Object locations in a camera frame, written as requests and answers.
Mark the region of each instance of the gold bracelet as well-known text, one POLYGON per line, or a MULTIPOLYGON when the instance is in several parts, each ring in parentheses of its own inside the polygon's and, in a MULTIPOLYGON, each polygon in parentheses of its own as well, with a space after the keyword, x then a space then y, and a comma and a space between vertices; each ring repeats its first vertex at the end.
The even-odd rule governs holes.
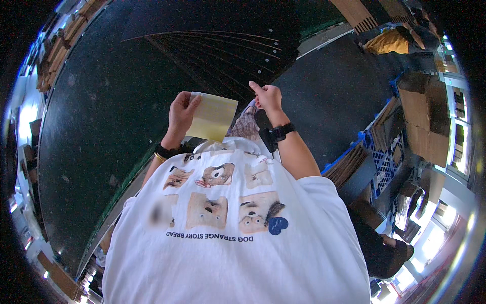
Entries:
POLYGON ((154 153, 154 154, 155 154, 155 157, 157 157, 158 159, 160 159, 162 162, 165 162, 167 160, 167 159, 163 158, 162 156, 160 156, 157 153, 154 153))

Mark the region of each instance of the black watch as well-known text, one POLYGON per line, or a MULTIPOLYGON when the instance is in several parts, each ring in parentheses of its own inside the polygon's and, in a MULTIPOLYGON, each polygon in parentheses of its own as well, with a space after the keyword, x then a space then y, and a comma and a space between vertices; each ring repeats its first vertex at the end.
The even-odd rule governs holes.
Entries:
POLYGON ((277 143, 286 138, 286 134, 295 131, 295 126, 292 123, 286 125, 279 125, 273 129, 265 128, 260 130, 260 137, 267 146, 270 153, 275 152, 278 148, 277 143))
POLYGON ((286 125, 279 125, 273 129, 268 130, 270 140, 274 143, 278 143, 286 138, 286 134, 295 131, 295 126, 292 123, 286 125))
POLYGON ((157 155, 159 155, 160 157, 163 157, 165 159, 169 159, 171 158, 172 156, 175 156, 177 154, 180 154, 180 148, 178 149, 170 149, 170 150, 167 150, 166 148, 164 148, 163 146, 161 145, 158 145, 156 148, 155 148, 155 153, 157 153, 157 155))

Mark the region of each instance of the plaid shorts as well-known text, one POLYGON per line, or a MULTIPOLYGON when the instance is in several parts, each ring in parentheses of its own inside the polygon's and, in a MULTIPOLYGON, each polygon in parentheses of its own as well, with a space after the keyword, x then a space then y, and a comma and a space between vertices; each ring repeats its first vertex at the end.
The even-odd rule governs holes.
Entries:
POLYGON ((259 140, 260 135, 258 134, 258 131, 260 131, 260 128, 257 126, 257 122, 255 121, 254 112, 255 110, 253 110, 253 113, 246 112, 240 118, 238 118, 231 131, 228 130, 226 136, 239 136, 251 141, 259 140))

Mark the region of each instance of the black wrist strap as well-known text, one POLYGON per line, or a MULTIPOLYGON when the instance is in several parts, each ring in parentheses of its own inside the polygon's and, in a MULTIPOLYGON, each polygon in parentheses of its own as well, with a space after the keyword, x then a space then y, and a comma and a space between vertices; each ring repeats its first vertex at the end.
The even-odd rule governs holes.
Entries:
POLYGON ((286 135, 292 131, 295 131, 294 124, 288 123, 286 125, 279 125, 273 129, 265 128, 260 130, 259 133, 270 153, 273 153, 278 148, 277 143, 284 140, 286 135))
POLYGON ((167 150, 163 146, 158 145, 155 148, 155 153, 157 153, 157 155, 159 155, 160 157, 163 157, 165 159, 169 159, 172 156, 175 156, 177 154, 191 153, 192 150, 193 150, 193 148, 191 146, 189 146, 187 143, 180 145, 177 149, 170 149, 170 150, 167 150))

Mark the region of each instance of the dark pants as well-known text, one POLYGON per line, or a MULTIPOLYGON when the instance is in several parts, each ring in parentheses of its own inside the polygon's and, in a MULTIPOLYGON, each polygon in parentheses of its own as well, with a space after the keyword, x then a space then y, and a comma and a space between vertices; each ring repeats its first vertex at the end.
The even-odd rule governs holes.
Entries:
POLYGON ((395 275, 406 261, 407 245, 397 240, 395 247, 383 244, 383 238, 353 210, 349 217, 358 236, 368 274, 377 279, 388 279, 395 275))

